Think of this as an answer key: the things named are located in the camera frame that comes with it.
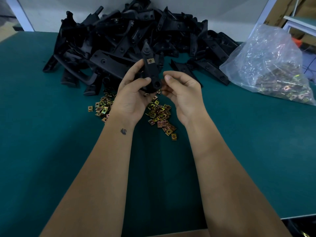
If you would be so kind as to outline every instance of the orange object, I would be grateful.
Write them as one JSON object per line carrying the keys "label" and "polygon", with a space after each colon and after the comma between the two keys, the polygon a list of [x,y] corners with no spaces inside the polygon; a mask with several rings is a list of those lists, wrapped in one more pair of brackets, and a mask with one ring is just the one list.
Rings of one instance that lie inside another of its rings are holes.
{"label": "orange object", "polygon": [[294,43],[295,43],[298,47],[300,47],[300,46],[302,45],[302,41],[301,41],[301,40],[298,40],[298,39],[296,39],[296,38],[294,38],[294,37],[292,37],[292,40],[294,41]]}

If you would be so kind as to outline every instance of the mounting hole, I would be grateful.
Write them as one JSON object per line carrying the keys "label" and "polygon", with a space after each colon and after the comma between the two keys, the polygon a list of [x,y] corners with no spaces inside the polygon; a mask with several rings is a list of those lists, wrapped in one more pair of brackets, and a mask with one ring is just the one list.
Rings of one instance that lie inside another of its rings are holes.
{"label": "mounting hole", "polygon": [[154,83],[154,87],[156,87],[156,88],[160,87],[160,82],[159,82],[159,81],[156,81],[156,82]]}

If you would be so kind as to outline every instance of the hand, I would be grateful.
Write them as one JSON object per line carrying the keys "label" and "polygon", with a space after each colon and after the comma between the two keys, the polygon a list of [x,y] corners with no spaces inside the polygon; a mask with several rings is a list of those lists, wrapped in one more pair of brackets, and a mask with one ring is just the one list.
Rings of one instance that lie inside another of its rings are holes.
{"label": "hand", "polygon": [[162,94],[175,104],[178,119],[185,127],[197,115],[207,114],[201,85],[196,80],[179,71],[164,71],[163,75]]}
{"label": "hand", "polygon": [[134,80],[135,74],[144,65],[143,59],[136,62],[126,73],[121,81],[117,96],[114,100],[110,117],[116,116],[133,127],[141,119],[146,106],[151,102],[156,93],[144,96],[145,92],[139,89],[147,86],[151,79],[149,77]]}

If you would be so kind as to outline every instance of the teal table surface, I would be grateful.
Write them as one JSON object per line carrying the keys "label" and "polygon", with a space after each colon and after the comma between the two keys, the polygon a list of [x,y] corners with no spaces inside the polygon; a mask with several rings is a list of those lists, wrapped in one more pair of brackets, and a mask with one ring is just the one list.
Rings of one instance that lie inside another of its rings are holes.
{"label": "teal table surface", "polygon": [[[104,126],[87,111],[102,94],[83,96],[82,83],[62,86],[63,68],[42,72],[56,36],[20,32],[0,43],[0,236],[40,234]],[[316,107],[194,73],[209,115],[279,216],[315,214]],[[159,100],[172,106],[178,140],[150,126],[147,116],[137,124],[122,236],[206,228],[187,133],[171,101]]]}

